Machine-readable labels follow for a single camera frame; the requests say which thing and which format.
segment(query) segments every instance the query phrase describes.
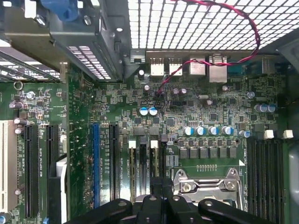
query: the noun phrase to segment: connector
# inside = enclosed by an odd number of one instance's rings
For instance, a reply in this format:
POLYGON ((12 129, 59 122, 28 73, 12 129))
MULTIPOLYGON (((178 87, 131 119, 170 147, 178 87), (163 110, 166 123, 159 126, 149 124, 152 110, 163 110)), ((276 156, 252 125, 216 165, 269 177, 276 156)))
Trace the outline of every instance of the connector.
POLYGON ((18 187, 18 146, 12 120, 0 121, 0 212, 9 212, 18 205, 14 190, 18 187))

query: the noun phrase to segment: perforated metal grille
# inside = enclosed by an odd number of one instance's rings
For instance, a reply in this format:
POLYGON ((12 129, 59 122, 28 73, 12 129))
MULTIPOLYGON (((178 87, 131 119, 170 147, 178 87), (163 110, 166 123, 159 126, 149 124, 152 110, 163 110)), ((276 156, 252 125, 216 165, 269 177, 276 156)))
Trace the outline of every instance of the perforated metal grille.
MULTIPOLYGON (((299 27, 299 0, 216 0, 248 13, 261 35, 261 47, 299 27)), ((219 6, 183 1, 128 0, 132 48, 255 48, 248 20, 219 6)))

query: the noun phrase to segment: integrated circuit chip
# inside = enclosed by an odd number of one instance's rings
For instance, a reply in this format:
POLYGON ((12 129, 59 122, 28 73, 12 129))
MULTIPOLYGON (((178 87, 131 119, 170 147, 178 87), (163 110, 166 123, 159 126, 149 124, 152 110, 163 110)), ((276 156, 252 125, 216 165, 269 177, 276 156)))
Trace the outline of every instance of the integrated circuit chip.
POLYGON ((166 121, 166 124, 170 127, 174 127, 174 119, 173 118, 168 118, 166 121))
POLYGON ((216 113, 211 113, 210 114, 210 120, 217 120, 217 114, 216 113))
POLYGON ((153 124, 160 124, 160 118, 154 117, 153 118, 153 124))
POLYGON ((135 124, 141 124, 142 119, 141 118, 135 118, 135 124))

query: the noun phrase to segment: black pcie slot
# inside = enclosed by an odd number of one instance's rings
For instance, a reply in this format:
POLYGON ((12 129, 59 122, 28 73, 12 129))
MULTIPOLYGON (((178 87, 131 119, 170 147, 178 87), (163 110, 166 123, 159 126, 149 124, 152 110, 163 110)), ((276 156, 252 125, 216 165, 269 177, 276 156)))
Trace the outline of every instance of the black pcie slot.
POLYGON ((141 192, 141 195, 145 195, 146 194, 146 184, 147 184, 146 145, 140 145, 139 167, 140 167, 140 192, 141 192))
POLYGON ((47 149, 47 189, 48 199, 52 192, 49 189, 49 172, 52 163, 56 162, 59 158, 59 129, 58 125, 47 125, 46 126, 46 149, 47 149))
POLYGON ((36 217, 39 205, 38 127, 24 128, 25 146, 25 217, 36 217))
POLYGON ((109 126, 110 200, 120 198, 120 148, 118 124, 109 126))
POLYGON ((165 178, 166 172, 166 143, 159 141, 159 177, 165 178))

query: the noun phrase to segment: capacitor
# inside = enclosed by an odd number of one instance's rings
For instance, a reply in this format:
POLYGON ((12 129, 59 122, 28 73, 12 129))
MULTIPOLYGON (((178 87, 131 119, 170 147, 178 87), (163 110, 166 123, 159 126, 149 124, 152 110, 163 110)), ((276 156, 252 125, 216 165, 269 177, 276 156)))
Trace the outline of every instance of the capacitor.
POLYGON ((253 99, 255 96, 256 96, 256 94, 255 94, 254 92, 248 92, 248 93, 247 93, 247 97, 248 97, 249 99, 253 99))
POLYGON ((15 118, 14 119, 14 124, 15 125, 27 125, 27 124, 29 124, 29 122, 26 119, 15 118))
POLYGON ((14 130, 14 133, 15 133, 15 134, 22 134, 23 131, 24 131, 23 128, 16 128, 16 129, 14 130))
POLYGON ((10 212, 8 213, 0 213, 0 224, 8 223, 12 218, 12 214, 10 212))
POLYGON ((195 129, 195 133, 197 134, 197 135, 204 135, 205 134, 205 129, 204 129, 204 127, 197 127, 196 129, 195 129))
POLYGON ((276 111, 276 105, 275 104, 268 105, 267 112, 273 113, 275 111, 276 111))
POLYGON ((36 97, 36 94, 33 91, 27 92, 26 93, 26 98, 27 99, 34 99, 36 97))
POLYGON ((217 134, 217 128, 216 127, 209 127, 208 130, 209 134, 216 135, 217 134))
POLYGON ((228 126, 223 126, 221 129, 222 134, 230 135, 233 133, 233 129, 228 126))
POLYGON ((144 91, 144 92, 149 92, 149 91, 150 91, 150 86, 149 86, 149 85, 145 85, 145 86, 143 87, 143 91, 144 91))
POLYGON ((174 96, 177 96, 179 94, 179 90, 177 88, 174 88, 171 92, 174 96))
POLYGON ((257 104, 254 109, 256 112, 265 113, 268 110, 268 106, 265 104, 257 104))
POLYGON ((188 135, 188 136, 190 136, 190 135, 192 135, 193 134, 193 128, 191 128, 191 127, 184 127, 184 134, 185 135, 188 135))
POLYGON ((148 111, 148 109, 146 107, 142 107, 142 108, 140 108, 139 113, 142 116, 146 116, 146 115, 148 115, 149 111, 148 111))
POLYGON ((151 116, 156 116, 157 113, 158 113, 158 110, 156 108, 154 108, 154 107, 149 108, 149 114, 151 116))
POLYGON ((144 79, 144 71, 143 70, 139 70, 138 78, 141 79, 141 80, 144 79))
POLYGON ((244 130, 241 130, 239 132, 239 135, 243 138, 249 138, 251 136, 251 132, 250 131, 244 131, 244 130))
POLYGON ((180 96, 184 96, 184 95, 186 95, 186 94, 187 94, 187 89, 184 89, 184 88, 183 88, 183 89, 180 89, 180 90, 179 90, 179 95, 180 95, 180 96))
POLYGON ((23 109, 24 107, 23 103, 21 102, 11 102, 9 103, 8 106, 10 109, 16 109, 16 110, 23 109))

